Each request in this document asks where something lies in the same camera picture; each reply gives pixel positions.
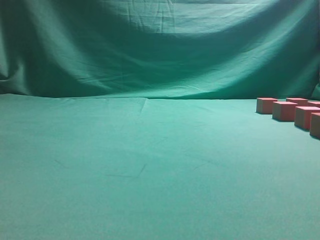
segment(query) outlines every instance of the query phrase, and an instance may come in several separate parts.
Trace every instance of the green backdrop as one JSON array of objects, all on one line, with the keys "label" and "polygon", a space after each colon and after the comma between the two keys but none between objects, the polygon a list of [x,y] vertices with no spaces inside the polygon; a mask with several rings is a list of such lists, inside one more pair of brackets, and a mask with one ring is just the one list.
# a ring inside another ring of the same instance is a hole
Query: green backdrop
[{"label": "green backdrop", "polygon": [[0,0],[0,93],[320,98],[318,0]]}]

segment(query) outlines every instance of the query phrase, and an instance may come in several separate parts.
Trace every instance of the red cube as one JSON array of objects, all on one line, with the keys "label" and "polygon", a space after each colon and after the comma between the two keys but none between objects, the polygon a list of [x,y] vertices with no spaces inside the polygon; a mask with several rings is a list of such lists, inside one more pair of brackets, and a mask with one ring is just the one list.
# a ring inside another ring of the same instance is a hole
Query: red cube
[{"label": "red cube", "polygon": [[291,101],[275,101],[272,105],[272,118],[279,121],[293,122],[297,103]]},{"label": "red cube", "polygon": [[320,113],[311,114],[310,135],[320,139]]},{"label": "red cube", "polygon": [[316,106],[297,106],[295,108],[294,125],[309,130],[312,113],[320,113],[320,108]]},{"label": "red cube", "polygon": [[298,104],[298,106],[306,107],[308,106],[308,99],[298,98],[298,97],[287,97],[287,102],[292,102]]},{"label": "red cube", "polygon": [[272,97],[258,97],[256,99],[256,112],[259,114],[272,114],[272,104],[278,101]]},{"label": "red cube", "polygon": [[320,108],[320,101],[308,101],[308,106]]}]

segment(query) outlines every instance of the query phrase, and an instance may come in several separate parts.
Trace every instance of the green table surface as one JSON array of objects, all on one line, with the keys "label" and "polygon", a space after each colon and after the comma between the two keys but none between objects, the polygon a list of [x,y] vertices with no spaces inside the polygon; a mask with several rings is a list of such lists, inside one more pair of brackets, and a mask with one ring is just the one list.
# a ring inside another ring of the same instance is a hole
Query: green table surface
[{"label": "green table surface", "polygon": [[0,95],[0,239],[318,240],[320,141],[255,110]]}]

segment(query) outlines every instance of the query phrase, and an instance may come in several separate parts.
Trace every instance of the green cloth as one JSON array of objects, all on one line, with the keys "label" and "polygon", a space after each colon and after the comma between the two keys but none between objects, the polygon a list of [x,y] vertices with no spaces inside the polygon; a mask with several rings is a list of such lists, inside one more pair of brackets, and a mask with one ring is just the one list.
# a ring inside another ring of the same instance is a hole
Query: green cloth
[{"label": "green cloth", "polygon": [[318,0],[0,5],[0,93],[309,98],[319,82]]},{"label": "green cloth", "polygon": [[320,141],[255,100],[0,96],[1,240],[318,240]]}]

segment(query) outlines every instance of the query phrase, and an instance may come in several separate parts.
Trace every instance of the red block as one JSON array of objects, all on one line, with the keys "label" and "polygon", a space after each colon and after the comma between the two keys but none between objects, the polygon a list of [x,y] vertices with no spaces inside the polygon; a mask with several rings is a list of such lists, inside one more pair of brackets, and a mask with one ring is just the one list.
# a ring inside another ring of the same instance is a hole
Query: red block
[{"label": "red block", "polygon": [[310,135],[320,139],[320,113],[311,114]]},{"label": "red block", "polygon": [[308,99],[304,99],[304,98],[287,97],[286,101],[296,103],[296,104],[298,104],[298,106],[301,106],[301,107],[308,106]]},{"label": "red block", "polygon": [[259,114],[272,114],[272,104],[278,101],[272,97],[258,97],[256,99],[256,112]]},{"label": "red block", "polygon": [[295,108],[294,125],[309,130],[312,113],[320,113],[320,108],[316,106],[297,106]]},{"label": "red block", "polygon": [[308,101],[308,106],[320,108],[320,101]]},{"label": "red block", "polygon": [[272,105],[272,118],[279,121],[293,122],[295,120],[295,102],[275,101]]}]

